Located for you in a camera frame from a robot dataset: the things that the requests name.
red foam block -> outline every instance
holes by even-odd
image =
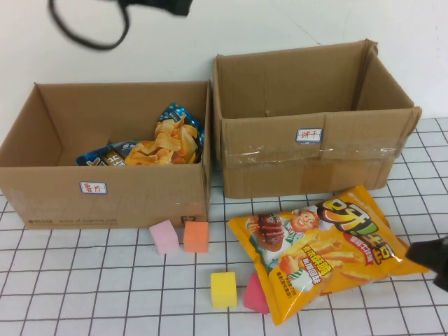
[[[244,306],[262,314],[269,313],[265,292],[256,273],[253,273],[244,292]]]

foam cube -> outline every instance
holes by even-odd
[[[155,247],[160,255],[179,249],[179,238],[170,220],[165,220],[149,228]]]
[[[209,251],[208,222],[187,222],[183,232],[185,252],[207,253]]]
[[[211,274],[211,303],[213,308],[238,305],[237,280],[234,272]]]
[[[252,274],[244,292],[244,306],[261,314],[269,313],[266,295],[256,273]]]

yellow snack bag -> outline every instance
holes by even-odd
[[[406,259],[408,246],[363,186],[301,210],[228,225],[255,263],[276,326],[318,295],[427,271]]]

snack bag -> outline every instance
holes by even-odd
[[[125,158],[138,141],[124,141],[107,145],[76,158],[78,166],[125,166]]]
[[[426,272],[358,186],[290,213],[234,218],[229,226],[252,258],[277,326],[327,295],[391,275]]]
[[[204,147],[204,128],[178,104],[160,116],[154,141],[141,141],[126,158],[126,165],[196,163]]]

cardboard box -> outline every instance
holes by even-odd
[[[106,144],[154,139],[158,118],[172,102],[205,126],[200,163],[75,165],[79,155]],[[35,85],[0,148],[0,189],[33,229],[206,221],[210,123],[208,82]],[[82,182],[106,193],[85,194]]]
[[[219,55],[213,100],[232,198],[381,188],[421,116],[369,40]]]

